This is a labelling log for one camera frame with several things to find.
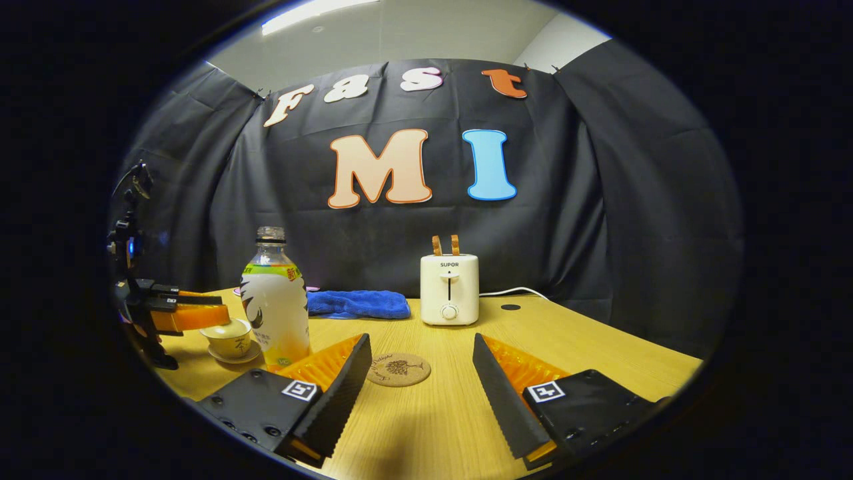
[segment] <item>white toaster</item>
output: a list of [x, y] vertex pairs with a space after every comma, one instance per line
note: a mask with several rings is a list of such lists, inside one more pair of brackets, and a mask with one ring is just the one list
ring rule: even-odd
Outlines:
[[479, 317], [476, 255], [421, 257], [421, 319], [429, 325], [470, 325]]

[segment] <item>black cloth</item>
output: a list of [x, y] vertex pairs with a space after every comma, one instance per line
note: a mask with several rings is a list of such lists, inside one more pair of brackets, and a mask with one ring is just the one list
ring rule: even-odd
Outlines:
[[[152, 106], [122, 161], [119, 175], [140, 160], [154, 186], [138, 208], [144, 253], [135, 274], [183, 290], [219, 288], [208, 235], [209, 208], [237, 135], [262, 99], [203, 62], [189, 69]], [[111, 201], [124, 215], [128, 179]]]
[[595, 150], [610, 325], [706, 358], [740, 281], [743, 225], [722, 146], [689, 100], [616, 40], [554, 75]]
[[[404, 72], [437, 67], [444, 84], [403, 91]], [[521, 78], [527, 98], [495, 91], [483, 70], [504, 68]], [[326, 103], [332, 85], [369, 76], [364, 95]], [[313, 84], [288, 117], [270, 127], [282, 93]], [[432, 198], [395, 204], [385, 199], [352, 208], [327, 205], [337, 154], [329, 144], [361, 135], [375, 155], [394, 132], [423, 129], [422, 165]], [[508, 180], [518, 194], [484, 202], [468, 196], [474, 183], [469, 129], [505, 132]], [[480, 291], [526, 286], [593, 318], [607, 321], [606, 216], [587, 129], [554, 77], [487, 61], [410, 60], [349, 68], [290, 85], [268, 98], [237, 139], [211, 207], [219, 283], [238, 283], [255, 251], [261, 225], [283, 225], [288, 254], [306, 284], [327, 290], [393, 290], [419, 296], [420, 258], [439, 235], [450, 251], [479, 257]]]

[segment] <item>power cord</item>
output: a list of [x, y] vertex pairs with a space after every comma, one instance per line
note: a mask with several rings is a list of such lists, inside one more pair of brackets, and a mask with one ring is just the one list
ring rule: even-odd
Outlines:
[[537, 291], [535, 291], [535, 290], [533, 290], [533, 289], [528, 289], [527, 287], [515, 287], [514, 289], [509, 289], [509, 290], [504, 290], [504, 291], [496, 291], [496, 292], [491, 292], [491, 293], [481, 293], [481, 294], [480, 294], [480, 296], [495, 296], [495, 295], [503, 295], [503, 294], [505, 294], [505, 293], [509, 293], [509, 292], [516, 291], [516, 290], [526, 290], [526, 291], [529, 291], [529, 292], [531, 292], [531, 293], [535, 293], [536, 295], [541, 296], [541, 297], [542, 297], [542, 298], [544, 298], [545, 300], [550, 301], [546, 296], [542, 295], [541, 293], [539, 293], [539, 292], [537, 292]]

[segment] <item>blue towel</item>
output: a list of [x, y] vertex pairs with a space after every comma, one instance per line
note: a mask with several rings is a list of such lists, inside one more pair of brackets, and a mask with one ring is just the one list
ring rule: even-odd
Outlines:
[[308, 314], [329, 319], [407, 319], [411, 315], [406, 297], [392, 291], [308, 292]]

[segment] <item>plastic bottle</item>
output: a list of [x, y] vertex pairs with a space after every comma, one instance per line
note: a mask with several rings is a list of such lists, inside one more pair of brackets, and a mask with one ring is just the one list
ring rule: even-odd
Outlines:
[[240, 297], [267, 370], [277, 372], [310, 355], [305, 281], [287, 258], [284, 229], [258, 228], [258, 252], [243, 270]]

